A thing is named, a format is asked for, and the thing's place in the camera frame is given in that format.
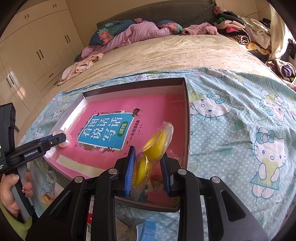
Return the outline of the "left forearm green sleeve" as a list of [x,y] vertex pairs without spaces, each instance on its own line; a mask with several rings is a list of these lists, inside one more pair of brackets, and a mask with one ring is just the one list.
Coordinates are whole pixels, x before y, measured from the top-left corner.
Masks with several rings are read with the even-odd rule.
[[32,222],[33,222],[32,217],[29,217],[25,223],[22,223],[16,220],[15,217],[7,211],[7,209],[4,207],[2,202],[1,202],[1,211],[3,212],[11,228],[18,234],[18,236],[22,240],[25,240],[28,234],[28,231],[32,226]]

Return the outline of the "left hand painted nails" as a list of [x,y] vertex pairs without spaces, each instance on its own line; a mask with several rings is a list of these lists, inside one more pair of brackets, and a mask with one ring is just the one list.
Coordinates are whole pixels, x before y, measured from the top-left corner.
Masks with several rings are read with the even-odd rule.
[[[20,208],[17,205],[15,198],[12,193],[12,187],[15,186],[19,180],[19,175],[17,174],[3,174],[1,178],[1,202],[8,213],[17,218],[20,212]],[[32,186],[32,175],[29,171],[24,174],[25,184],[22,187],[22,192],[25,197],[32,197],[34,194]]]

